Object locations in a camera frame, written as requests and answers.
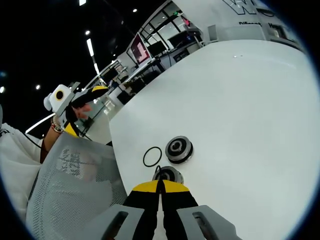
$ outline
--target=o-ring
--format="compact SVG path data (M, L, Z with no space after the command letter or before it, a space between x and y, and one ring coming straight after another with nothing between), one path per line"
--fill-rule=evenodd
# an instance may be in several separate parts
M151 149L159 149L159 151L160 151L160 157L159 157L159 159L155 162L155 164L147 165L147 164L145 163L145 157L146 157L147 153L148 153ZM162 157L162 151L161 151L160 147L158 147L158 146L150 147L150 148L145 152L145 154L143 155L143 165L145 165L145 166L148 167L148 168L151 168L151 167L157 165L157 164L160 162L161 157Z

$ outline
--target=bracelet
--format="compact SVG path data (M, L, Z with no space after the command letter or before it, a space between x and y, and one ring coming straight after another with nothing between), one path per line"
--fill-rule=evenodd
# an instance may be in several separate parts
M61 134L64 130L61 128L56 118L56 115L54 115L53 118L51 118L51 127L56 133Z

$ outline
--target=white round table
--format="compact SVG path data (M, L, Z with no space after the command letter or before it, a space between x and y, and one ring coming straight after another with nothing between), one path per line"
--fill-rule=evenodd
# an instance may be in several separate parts
M320 172L320 93L307 57L260 40L213 43L184 58L111 120L127 193L152 179L147 149L186 136L192 158L174 167L199 205L243 240L287 238L313 202Z

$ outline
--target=monitor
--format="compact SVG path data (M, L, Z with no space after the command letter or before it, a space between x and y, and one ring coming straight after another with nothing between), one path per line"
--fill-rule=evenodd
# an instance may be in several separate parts
M137 33L130 45L130 49L134 55L136 62L140 65L142 62L150 58L150 53L144 41L141 39L139 33Z
M151 53L151 55L155 57L155 56L163 53L167 49L166 49L165 45L162 43L162 41L157 41L156 43L148 46L148 50Z
M107 71L104 75L103 75L103 79L105 82L109 82L111 81L112 79L114 79L116 76L118 76L118 72L117 70L113 67L113 68L110 68L109 71Z

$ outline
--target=person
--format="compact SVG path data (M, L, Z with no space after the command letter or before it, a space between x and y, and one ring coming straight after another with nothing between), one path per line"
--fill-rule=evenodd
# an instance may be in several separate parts
M80 108L72 108L78 119L88 119L85 112L91 110L85 104ZM43 139L22 132L4 123L2 124L2 107L0 105L0 175L8 197L20 219L25 222L29 194L37 174L50 149L61 133L58 118L53 117L51 127Z

